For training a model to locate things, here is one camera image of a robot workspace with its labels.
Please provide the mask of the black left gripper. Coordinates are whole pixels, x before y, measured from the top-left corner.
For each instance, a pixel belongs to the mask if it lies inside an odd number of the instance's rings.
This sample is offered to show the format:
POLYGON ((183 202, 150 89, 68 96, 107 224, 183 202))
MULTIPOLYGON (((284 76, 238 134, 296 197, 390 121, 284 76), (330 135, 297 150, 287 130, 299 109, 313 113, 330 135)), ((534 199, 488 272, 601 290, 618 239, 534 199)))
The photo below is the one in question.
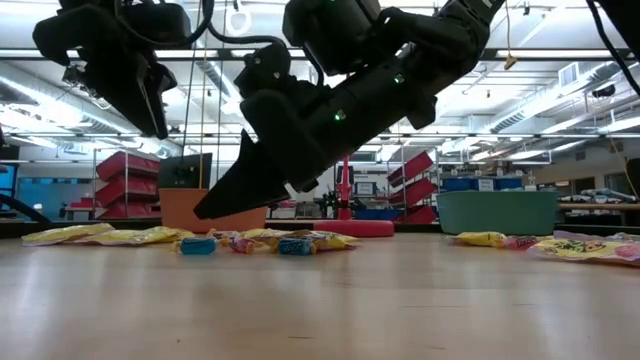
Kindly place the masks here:
POLYGON ((84 4, 38 22, 32 38, 47 59, 71 65, 72 49, 86 63, 78 81, 102 95, 145 136, 168 137, 162 94, 177 86, 174 74, 145 61, 116 18, 105 8, 84 4))

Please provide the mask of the black overhead frame beam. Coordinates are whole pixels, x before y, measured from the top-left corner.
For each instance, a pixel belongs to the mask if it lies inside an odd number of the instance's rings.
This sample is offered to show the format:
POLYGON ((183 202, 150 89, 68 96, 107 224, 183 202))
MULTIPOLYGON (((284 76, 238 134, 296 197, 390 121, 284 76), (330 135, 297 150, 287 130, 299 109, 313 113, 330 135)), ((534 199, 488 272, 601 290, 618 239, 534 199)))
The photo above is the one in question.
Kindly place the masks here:
MULTIPOLYGON (((251 48, 215 48, 195 50, 158 50, 158 59, 166 61, 188 61, 191 59, 211 59, 213 61, 240 61, 252 54, 251 48)), ((525 62, 561 62, 561 61, 613 61, 606 49, 558 49, 528 48, 508 51, 499 48, 487 48, 480 57, 481 62, 503 62, 511 54, 525 62)), ((44 57, 37 49, 7 48, 0 49, 0 60, 40 61, 44 57)))

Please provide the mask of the red desk lamp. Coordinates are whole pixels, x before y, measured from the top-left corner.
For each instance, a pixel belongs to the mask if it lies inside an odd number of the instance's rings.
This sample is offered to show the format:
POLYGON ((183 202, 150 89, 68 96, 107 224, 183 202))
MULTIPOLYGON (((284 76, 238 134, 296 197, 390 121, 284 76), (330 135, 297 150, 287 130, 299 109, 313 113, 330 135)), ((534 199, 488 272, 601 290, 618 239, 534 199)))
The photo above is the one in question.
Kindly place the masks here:
POLYGON ((337 218, 316 221, 314 230, 330 231, 358 238, 392 237, 394 224, 388 220, 354 220, 350 208, 349 156, 343 159, 342 181, 339 188, 337 218))

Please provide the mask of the wooden workbench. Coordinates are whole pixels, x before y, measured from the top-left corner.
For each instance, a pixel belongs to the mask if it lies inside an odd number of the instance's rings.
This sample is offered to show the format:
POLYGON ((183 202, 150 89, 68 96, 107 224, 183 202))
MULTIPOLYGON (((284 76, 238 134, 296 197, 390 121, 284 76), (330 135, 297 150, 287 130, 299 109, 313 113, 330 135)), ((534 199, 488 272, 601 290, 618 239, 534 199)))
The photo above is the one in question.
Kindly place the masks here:
POLYGON ((640 212, 640 204, 598 204, 598 203, 559 203, 562 210, 606 210, 619 212, 640 212))

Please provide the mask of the black monitor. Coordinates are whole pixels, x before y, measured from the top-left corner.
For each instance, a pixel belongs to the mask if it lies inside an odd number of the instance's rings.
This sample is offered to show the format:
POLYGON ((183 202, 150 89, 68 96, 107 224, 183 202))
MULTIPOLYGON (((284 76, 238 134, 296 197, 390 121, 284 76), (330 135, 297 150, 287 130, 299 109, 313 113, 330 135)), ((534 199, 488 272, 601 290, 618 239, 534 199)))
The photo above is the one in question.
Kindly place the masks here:
POLYGON ((211 165, 211 153, 163 159, 159 163, 157 187, 208 189, 211 165))

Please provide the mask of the blue partition panel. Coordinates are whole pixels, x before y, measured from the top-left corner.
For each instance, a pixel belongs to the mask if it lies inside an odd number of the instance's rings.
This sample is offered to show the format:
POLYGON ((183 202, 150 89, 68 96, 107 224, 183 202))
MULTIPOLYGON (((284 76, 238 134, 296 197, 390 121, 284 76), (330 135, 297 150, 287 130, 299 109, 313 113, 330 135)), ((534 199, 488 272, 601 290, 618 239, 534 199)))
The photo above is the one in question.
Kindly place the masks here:
POLYGON ((92 195, 91 179, 21 177, 18 179, 17 198, 36 207, 42 215, 52 221, 66 220, 66 208, 83 197, 92 195))

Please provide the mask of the blue hard candy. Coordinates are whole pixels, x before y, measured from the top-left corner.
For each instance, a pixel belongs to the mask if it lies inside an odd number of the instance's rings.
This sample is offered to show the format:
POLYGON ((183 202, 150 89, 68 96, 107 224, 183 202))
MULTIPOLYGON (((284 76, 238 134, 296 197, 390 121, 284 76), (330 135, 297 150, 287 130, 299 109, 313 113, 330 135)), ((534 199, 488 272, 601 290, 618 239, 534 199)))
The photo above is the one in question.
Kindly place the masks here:
POLYGON ((306 238, 283 238, 277 245, 277 252, 282 255, 310 256, 316 251, 314 242, 306 238))
POLYGON ((178 250, 183 255, 210 255, 216 249, 215 238, 185 238, 178 245, 178 250))

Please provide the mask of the red storage bin rack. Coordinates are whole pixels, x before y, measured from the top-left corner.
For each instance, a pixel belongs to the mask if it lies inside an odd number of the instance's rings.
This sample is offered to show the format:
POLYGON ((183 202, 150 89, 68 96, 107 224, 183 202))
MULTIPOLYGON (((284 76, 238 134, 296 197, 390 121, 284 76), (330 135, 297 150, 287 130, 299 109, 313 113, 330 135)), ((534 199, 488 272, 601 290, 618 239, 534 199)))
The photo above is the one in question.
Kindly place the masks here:
POLYGON ((429 172, 433 165, 429 155, 421 152, 387 176, 390 188, 388 205, 400 211, 394 222, 426 225, 436 220, 432 196, 437 193, 437 186, 429 172))
POLYGON ((159 162, 121 150, 102 162, 94 156, 91 194, 65 208, 66 219, 157 219, 159 162))

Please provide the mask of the black ceiling spotlight cluster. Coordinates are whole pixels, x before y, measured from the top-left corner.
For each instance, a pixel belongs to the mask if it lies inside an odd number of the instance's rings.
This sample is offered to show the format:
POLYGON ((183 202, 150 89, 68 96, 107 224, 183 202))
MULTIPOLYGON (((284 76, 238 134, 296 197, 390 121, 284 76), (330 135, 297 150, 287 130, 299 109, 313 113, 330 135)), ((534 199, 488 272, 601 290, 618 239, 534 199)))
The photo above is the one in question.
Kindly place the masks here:
POLYGON ((65 68, 62 81, 72 88, 78 88, 91 98, 100 98, 98 92, 86 84, 84 69, 77 64, 71 64, 65 68))

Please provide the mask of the orange plastic bin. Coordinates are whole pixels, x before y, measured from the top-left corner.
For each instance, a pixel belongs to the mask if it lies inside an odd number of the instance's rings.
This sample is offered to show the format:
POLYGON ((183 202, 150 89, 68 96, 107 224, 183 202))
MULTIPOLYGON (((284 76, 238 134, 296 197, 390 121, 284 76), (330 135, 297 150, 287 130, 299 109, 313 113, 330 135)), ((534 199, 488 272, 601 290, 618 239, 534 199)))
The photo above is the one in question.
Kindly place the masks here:
POLYGON ((266 207, 217 219, 199 219, 193 212, 193 208, 206 193, 205 189, 160 188, 162 225, 197 234, 208 233, 210 230, 246 231, 265 226, 266 207))

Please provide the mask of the blue storage bins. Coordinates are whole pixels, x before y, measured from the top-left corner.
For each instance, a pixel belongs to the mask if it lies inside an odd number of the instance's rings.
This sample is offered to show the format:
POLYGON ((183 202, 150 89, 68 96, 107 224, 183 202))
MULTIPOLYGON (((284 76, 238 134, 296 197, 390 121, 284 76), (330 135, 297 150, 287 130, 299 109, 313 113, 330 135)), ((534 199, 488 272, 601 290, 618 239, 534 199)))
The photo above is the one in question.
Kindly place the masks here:
POLYGON ((521 178, 509 177, 450 177, 441 181, 440 192, 456 191, 512 191, 523 190, 521 178))

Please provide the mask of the teal green plastic bin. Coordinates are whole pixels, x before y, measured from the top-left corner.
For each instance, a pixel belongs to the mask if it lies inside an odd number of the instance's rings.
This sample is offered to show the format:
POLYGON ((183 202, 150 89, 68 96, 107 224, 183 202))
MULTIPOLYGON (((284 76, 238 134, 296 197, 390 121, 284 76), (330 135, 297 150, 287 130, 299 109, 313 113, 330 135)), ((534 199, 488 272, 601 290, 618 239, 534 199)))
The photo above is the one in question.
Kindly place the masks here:
POLYGON ((437 196, 444 233, 498 232, 549 235, 554 231, 558 195, 548 191, 454 191, 437 196))

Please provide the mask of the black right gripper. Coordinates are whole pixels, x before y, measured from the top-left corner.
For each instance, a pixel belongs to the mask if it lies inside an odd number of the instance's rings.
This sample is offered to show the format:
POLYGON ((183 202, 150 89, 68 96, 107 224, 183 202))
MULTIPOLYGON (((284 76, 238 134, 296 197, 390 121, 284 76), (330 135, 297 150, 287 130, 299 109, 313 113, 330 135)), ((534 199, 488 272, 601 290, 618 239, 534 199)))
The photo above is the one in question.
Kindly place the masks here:
POLYGON ((370 114, 362 99, 370 69, 334 87, 290 74, 291 56, 271 44, 244 58, 235 79, 241 112, 256 133, 241 132, 238 159, 194 207, 199 219, 216 219, 264 207, 316 186, 317 178, 344 155, 370 140, 370 114))

